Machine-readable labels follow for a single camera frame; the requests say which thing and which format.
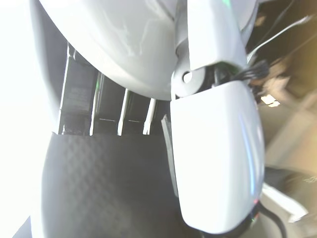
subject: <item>dark gray surface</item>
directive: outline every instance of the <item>dark gray surface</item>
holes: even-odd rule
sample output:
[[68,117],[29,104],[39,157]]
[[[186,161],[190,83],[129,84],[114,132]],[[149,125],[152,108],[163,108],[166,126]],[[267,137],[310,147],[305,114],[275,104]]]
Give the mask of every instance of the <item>dark gray surface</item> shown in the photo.
[[195,238],[180,214],[163,136],[52,135],[46,238]]

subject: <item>round hole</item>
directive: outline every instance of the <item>round hole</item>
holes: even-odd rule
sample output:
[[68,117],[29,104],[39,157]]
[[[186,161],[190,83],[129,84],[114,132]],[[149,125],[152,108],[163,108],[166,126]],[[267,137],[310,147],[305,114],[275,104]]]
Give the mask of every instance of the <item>round hole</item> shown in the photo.
[[192,80],[193,74],[191,72],[185,72],[183,75],[184,83],[189,83]]

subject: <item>black textured mat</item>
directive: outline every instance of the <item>black textured mat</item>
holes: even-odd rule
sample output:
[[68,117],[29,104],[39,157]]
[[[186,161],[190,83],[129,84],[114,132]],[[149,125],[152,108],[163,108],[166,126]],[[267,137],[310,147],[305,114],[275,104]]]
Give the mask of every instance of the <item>black textured mat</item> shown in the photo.
[[196,238],[180,214],[163,136],[53,135],[42,185],[46,238]]

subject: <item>green light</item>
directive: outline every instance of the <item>green light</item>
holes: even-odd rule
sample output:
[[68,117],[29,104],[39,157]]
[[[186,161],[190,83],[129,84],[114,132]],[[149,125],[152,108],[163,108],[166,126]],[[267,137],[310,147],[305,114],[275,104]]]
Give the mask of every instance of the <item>green light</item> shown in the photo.
[[222,0],[224,4],[226,4],[228,7],[231,7],[231,1],[230,0]]

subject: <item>overexposed white area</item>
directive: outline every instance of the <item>overexposed white area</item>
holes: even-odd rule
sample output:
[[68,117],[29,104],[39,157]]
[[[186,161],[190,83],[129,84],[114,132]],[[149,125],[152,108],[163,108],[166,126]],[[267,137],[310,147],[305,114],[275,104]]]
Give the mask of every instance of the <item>overexposed white area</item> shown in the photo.
[[31,213],[51,134],[28,0],[0,0],[0,237]]

